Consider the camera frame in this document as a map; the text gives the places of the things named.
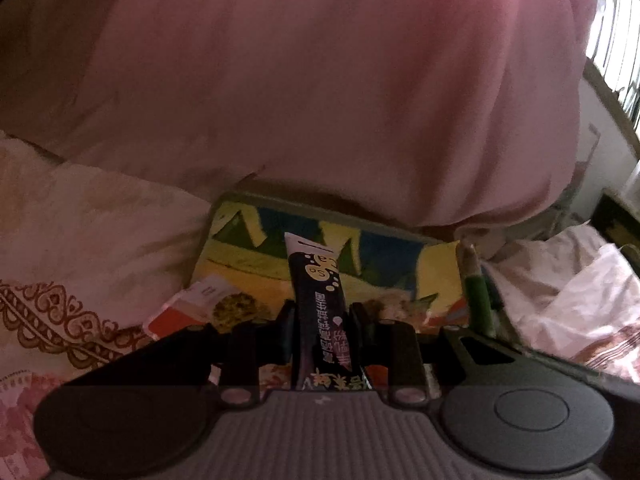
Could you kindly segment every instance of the snack package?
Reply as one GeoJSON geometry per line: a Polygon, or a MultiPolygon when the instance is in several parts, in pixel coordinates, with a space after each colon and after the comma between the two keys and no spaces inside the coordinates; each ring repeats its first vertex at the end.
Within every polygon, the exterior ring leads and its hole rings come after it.
{"type": "Polygon", "coordinates": [[[255,317],[270,319],[269,309],[238,290],[227,280],[210,274],[169,299],[143,325],[153,339],[160,339],[189,325],[211,323],[220,333],[255,317]]]}
{"type": "Polygon", "coordinates": [[[294,361],[297,390],[362,390],[362,370],[344,329],[348,322],[336,254],[285,233],[291,281],[298,304],[300,352],[294,361]]]}

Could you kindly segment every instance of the white wall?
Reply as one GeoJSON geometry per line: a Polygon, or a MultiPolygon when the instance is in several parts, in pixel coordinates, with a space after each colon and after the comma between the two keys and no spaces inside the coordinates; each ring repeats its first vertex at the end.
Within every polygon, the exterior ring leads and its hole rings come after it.
{"type": "Polygon", "coordinates": [[[584,79],[580,81],[580,136],[591,137],[590,124],[600,134],[584,181],[572,203],[571,211],[582,218],[593,213],[602,189],[620,190],[636,166],[634,156],[618,126],[602,105],[596,92],[584,79]]]}

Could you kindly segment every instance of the pink patterned fabric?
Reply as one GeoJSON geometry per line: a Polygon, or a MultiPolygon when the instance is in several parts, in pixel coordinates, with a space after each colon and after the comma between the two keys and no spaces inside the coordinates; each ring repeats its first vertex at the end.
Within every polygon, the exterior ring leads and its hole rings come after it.
{"type": "Polygon", "coordinates": [[[33,413],[59,378],[16,373],[0,381],[0,478],[31,480],[49,472],[31,428],[33,413]]]}
{"type": "Polygon", "coordinates": [[[414,226],[569,182],[595,0],[7,0],[0,128],[207,200],[254,176],[414,226]]]}

